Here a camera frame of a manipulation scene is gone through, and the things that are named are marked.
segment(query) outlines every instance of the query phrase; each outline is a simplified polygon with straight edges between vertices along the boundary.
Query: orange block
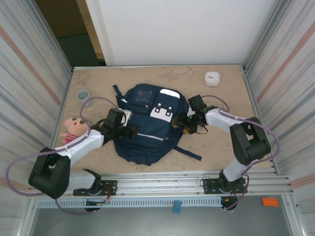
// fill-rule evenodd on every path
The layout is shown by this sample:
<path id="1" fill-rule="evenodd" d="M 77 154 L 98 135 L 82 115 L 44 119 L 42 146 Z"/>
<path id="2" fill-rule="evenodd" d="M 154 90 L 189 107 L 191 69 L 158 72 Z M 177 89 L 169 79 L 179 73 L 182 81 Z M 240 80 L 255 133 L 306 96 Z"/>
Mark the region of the orange block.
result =
<path id="1" fill-rule="evenodd" d="M 262 204 L 265 207 L 279 207 L 279 202 L 276 198 L 262 198 Z"/>

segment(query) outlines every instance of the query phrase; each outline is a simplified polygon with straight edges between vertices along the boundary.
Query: stuffed toy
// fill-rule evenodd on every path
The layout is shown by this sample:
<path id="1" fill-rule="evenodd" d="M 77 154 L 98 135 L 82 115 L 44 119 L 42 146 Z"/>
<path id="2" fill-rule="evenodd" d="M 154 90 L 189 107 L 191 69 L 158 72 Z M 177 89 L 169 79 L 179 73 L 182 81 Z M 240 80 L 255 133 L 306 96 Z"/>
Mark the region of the stuffed toy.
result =
<path id="1" fill-rule="evenodd" d="M 81 118 L 71 117 L 64 121 L 64 125 L 67 127 L 68 132 L 60 134 L 63 137 L 63 145 L 72 142 L 73 140 L 79 138 L 88 131 L 88 125 L 81 120 Z"/>

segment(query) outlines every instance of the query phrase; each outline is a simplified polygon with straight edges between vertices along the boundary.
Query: metal wall panel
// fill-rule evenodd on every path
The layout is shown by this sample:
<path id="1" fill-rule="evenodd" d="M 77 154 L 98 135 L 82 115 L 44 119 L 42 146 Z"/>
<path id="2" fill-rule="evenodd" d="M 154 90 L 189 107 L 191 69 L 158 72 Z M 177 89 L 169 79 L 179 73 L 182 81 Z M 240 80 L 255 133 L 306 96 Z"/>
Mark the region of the metal wall panel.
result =
<path id="1" fill-rule="evenodd" d="M 22 217 L 23 197 L 4 180 L 12 160 L 50 146 L 71 68 L 31 0 L 0 3 L 0 235 L 10 235 Z M 27 190 L 32 161 L 10 171 Z"/>
<path id="2" fill-rule="evenodd" d="M 281 14 L 246 72 L 263 123 L 282 144 L 275 159 L 278 171 L 289 176 L 311 234 L 315 231 L 315 1 L 291 0 Z"/>

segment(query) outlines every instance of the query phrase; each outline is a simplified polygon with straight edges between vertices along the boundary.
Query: white wall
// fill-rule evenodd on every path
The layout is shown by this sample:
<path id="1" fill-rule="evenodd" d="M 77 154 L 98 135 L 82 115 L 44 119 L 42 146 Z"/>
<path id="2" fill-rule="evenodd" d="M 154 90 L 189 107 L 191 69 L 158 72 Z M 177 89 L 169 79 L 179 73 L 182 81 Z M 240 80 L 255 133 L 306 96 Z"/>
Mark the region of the white wall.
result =
<path id="1" fill-rule="evenodd" d="M 107 65 L 247 62 L 279 0 L 86 0 Z"/>

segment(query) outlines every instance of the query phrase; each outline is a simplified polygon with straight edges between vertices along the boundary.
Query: table surface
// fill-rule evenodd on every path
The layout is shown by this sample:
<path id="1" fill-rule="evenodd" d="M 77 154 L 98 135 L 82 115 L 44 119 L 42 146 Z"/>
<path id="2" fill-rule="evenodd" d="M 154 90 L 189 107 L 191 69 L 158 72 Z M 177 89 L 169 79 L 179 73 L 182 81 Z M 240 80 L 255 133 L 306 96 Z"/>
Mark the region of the table surface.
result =
<path id="1" fill-rule="evenodd" d="M 220 73 L 221 82 L 217 87 L 208 87 L 204 84 L 204 75 L 207 71 Z M 113 85 L 117 84 L 122 94 L 125 94 L 139 83 L 178 90 L 186 99 L 198 94 L 213 94 L 226 101 L 230 106 L 231 114 L 247 118 L 254 115 L 239 65 L 100 67 L 74 71 L 59 133 L 66 132 L 66 127 L 63 125 L 66 119 L 79 116 L 81 104 L 75 97 L 77 91 L 86 89 L 91 96 L 106 97 L 116 103 Z M 204 101 L 208 106 L 224 107 L 220 101 L 213 98 L 205 98 Z M 84 108 L 83 116 L 94 124 L 105 118 L 110 108 L 108 102 L 97 99 L 91 106 Z M 221 170 L 233 159 L 230 135 L 213 126 L 209 126 L 208 130 L 205 135 L 185 134 L 178 144 L 181 148 L 201 155 L 202 161 L 172 150 L 151 166 L 137 165 L 119 157 L 113 142 L 109 142 L 81 158 L 72 170 L 88 168 L 99 174 Z M 61 146 L 61 139 L 58 138 L 57 147 Z M 264 167 L 270 167 L 270 162 L 256 166 L 256 168 Z"/>

